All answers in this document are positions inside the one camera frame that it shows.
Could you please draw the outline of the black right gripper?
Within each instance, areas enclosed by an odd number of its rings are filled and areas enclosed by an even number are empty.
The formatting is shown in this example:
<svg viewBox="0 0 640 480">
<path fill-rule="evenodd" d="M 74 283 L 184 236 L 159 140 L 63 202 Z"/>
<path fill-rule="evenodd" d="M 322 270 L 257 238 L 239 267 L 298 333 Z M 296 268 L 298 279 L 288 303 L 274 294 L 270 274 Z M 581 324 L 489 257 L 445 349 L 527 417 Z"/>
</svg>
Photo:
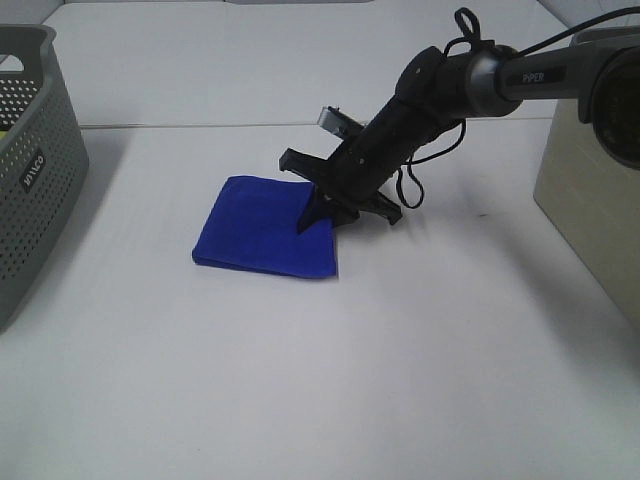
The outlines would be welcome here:
<svg viewBox="0 0 640 480">
<path fill-rule="evenodd" d="M 397 223 L 401 208 L 379 192 L 403 157 L 395 153 L 393 137 L 402 105 L 391 98 L 357 136 L 336 148 L 327 159 L 287 149 L 279 168 L 313 184 L 309 199 L 296 223 L 298 234 L 319 221 L 332 218 L 332 227 L 355 223 L 362 211 Z"/>
</svg>

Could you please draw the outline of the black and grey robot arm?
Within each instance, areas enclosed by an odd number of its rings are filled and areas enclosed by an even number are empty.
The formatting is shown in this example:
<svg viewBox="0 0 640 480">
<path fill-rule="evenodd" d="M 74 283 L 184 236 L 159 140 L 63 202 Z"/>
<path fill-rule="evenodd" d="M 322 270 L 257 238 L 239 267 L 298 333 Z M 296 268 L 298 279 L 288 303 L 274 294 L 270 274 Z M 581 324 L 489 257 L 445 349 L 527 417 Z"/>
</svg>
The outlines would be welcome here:
<svg viewBox="0 0 640 480">
<path fill-rule="evenodd" d="M 430 47 L 406 66 L 366 126 L 335 109 L 324 114 L 322 126 L 342 140 L 328 158 L 293 149 L 282 155 L 281 170 L 314 185 L 298 232 L 325 218 L 336 226 L 353 223 L 361 212 L 395 224 L 401 208 L 379 189 L 420 147 L 468 118 L 506 116 L 525 100 L 541 99 L 577 100 L 579 121 L 592 126 L 607 154 L 638 168 L 638 36 L 533 55 L 492 43 L 454 56 Z"/>
</svg>

